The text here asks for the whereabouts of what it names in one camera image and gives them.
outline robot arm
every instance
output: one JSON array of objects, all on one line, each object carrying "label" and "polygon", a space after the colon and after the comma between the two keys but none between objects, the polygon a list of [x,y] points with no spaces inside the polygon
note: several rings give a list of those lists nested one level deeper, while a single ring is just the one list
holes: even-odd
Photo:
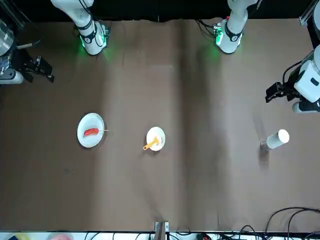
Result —
[{"label": "robot arm", "polygon": [[[315,28],[318,30],[320,28],[319,3],[313,12]],[[294,67],[296,68],[285,81],[286,72]],[[274,83],[265,93],[266,103],[275,98],[286,97],[288,101],[298,98],[299,101],[292,106],[295,113],[320,112],[320,45],[302,61],[289,67],[283,74],[282,83]]]},{"label": "robot arm", "polygon": [[240,45],[245,24],[248,20],[247,8],[256,4],[258,0],[228,0],[231,13],[219,26],[221,33],[217,36],[216,45],[226,54],[232,54]]},{"label": "robot arm", "polygon": [[87,8],[94,4],[94,0],[51,0],[51,2],[72,19],[88,54],[96,55],[107,46],[109,29],[94,21]]}]

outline wire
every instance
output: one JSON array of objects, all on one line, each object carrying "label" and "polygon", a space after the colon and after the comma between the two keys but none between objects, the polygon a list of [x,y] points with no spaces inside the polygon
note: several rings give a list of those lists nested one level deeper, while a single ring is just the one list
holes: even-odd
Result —
[{"label": "wire", "polygon": [[312,212],[315,212],[315,213],[319,213],[320,214],[320,209],[317,209],[317,208],[309,208],[309,207],[301,207],[301,206],[292,206],[292,207],[286,207],[286,208],[282,208],[278,211],[275,211],[268,219],[268,222],[265,226],[265,230],[264,230],[264,233],[267,233],[268,231],[268,227],[269,227],[269,224],[271,222],[271,219],[278,213],[280,212],[283,212],[283,211],[287,211],[287,210],[304,210],[304,211],[312,211]]},{"label": "wire", "polygon": [[180,236],[188,236],[191,234],[191,232],[187,232],[187,233],[181,233],[181,232],[176,232],[176,234],[180,235]]},{"label": "wire", "polygon": [[247,225],[244,225],[244,226],[241,228],[240,232],[239,232],[239,240],[240,240],[240,237],[241,237],[241,233],[244,231],[245,228],[250,228],[254,233],[256,232],[252,226],[250,226],[250,225],[248,225],[248,224],[247,224]]},{"label": "wire", "polygon": [[200,30],[201,35],[202,35],[207,41],[213,43],[213,42],[214,42],[213,39],[212,39],[212,40],[210,39],[211,37],[213,38],[213,35],[209,36],[206,32],[203,31],[203,29],[201,28],[200,24],[199,24],[197,21],[195,21],[195,22],[196,22],[196,24],[197,24],[197,26],[198,26],[198,28],[199,28],[199,30]]},{"label": "wire", "polygon": [[93,235],[93,237],[90,238],[90,240],[93,240],[99,233],[101,233],[101,231],[98,231],[95,235]]},{"label": "wire", "polygon": [[318,213],[320,214],[320,211],[318,211],[318,209],[302,209],[302,210],[299,210],[299,211],[296,211],[294,214],[292,214],[292,216],[290,217],[289,221],[288,221],[288,228],[287,228],[287,232],[288,232],[288,237],[287,239],[289,240],[289,235],[290,235],[290,224],[291,224],[291,221],[292,219],[294,218],[295,215],[297,215],[298,213],[302,213],[302,212],[314,212],[314,213]]},{"label": "wire", "polygon": [[171,233],[169,234],[169,236],[174,237],[177,240],[180,240],[179,238],[177,238],[176,236],[172,235]]},{"label": "wire", "polygon": [[195,20],[199,25],[202,25],[203,27],[204,27],[204,29],[208,32],[208,34],[209,34],[209,36],[211,37],[211,36],[213,36],[214,35],[214,33],[213,32],[211,32],[209,29],[208,29],[208,27],[206,27],[205,25],[203,25],[203,24],[201,24],[201,22],[199,21],[199,20]]},{"label": "wire", "polygon": [[137,240],[140,235],[141,235],[141,233],[139,233],[139,234],[136,236],[135,240]]},{"label": "wire", "polygon": [[302,63],[302,61],[298,61],[298,62],[296,62],[295,64],[293,64],[293,65],[291,65],[290,67],[288,67],[288,68],[284,71],[283,76],[282,76],[282,83],[283,83],[283,84],[285,84],[286,73],[287,73],[290,69],[292,69],[293,67],[295,67],[295,66],[297,66],[297,65],[299,65],[299,64],[301,64],[301,63]]},{"label": "wire", "polygon": [[313,232],[311,232],[309,235],[307,235],[307,236],[305,237],[305,239],[309,238],[310,236],[312,236],[313,234],[316,234],[316,233],[320,233],[320,231],[313,231]]},{"label": "wire", "polygon": [[292,219],[294,218],[295,215],[297,215],[298,213],[301,213],[301,212],[305,212],[305,211],[308,211],[308,210],[299,210],[299,211],[296,211],[294,214],[292,214],[292,216],[290,217],[289,221],[288,221],[288,229],[287,229],[287,232],[288,232],[288,237],[287,237],[287,240],[289,240],[289,235],[290,235],[290,224],[291,224],[291,221]]},{"label": "wire", "polygon": [[205,26],[206,28],[211,28],[213,29],[214,27],[212,25],[206,24],[204,23],[204,21],[202,21],[201,19],[196,20],[198,21],[200,24],[202,24],[203,26]]}]

